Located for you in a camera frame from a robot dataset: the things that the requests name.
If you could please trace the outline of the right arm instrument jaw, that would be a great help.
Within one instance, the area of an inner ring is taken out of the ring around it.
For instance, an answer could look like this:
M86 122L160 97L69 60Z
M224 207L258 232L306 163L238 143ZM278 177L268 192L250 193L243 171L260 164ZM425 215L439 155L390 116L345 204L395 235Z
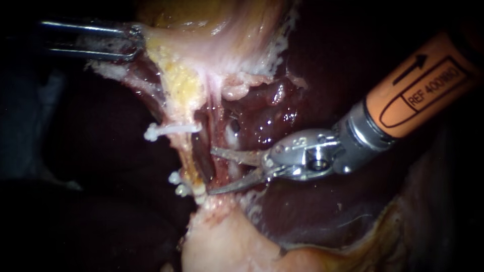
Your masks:
M220 147L212 147L211 155L223 158L238 164L249 166L269 166L268 151L252 150L252 151L236 151Z
M270 175L261 169L256 168L237 181L233 181L222 187L207 190L209 195L234 193L252 188L256 185L266 183L270 180Z

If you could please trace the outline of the right arm instrument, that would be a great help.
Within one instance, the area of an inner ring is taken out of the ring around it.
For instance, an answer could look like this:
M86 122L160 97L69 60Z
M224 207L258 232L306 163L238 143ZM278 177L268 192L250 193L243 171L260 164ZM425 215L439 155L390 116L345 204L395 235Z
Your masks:
M350 174L394 143L377 127L365 102L358 102L331 129L300 130L275 143L263 159L265 179L306 182Z

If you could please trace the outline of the left arm instrument jaw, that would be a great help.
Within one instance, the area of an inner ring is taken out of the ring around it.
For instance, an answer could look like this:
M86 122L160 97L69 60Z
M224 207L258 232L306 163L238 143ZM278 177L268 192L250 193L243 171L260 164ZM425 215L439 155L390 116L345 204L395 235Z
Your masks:
M44 51L62 57L132 62L144 49L139 25L110 21L40 21Z

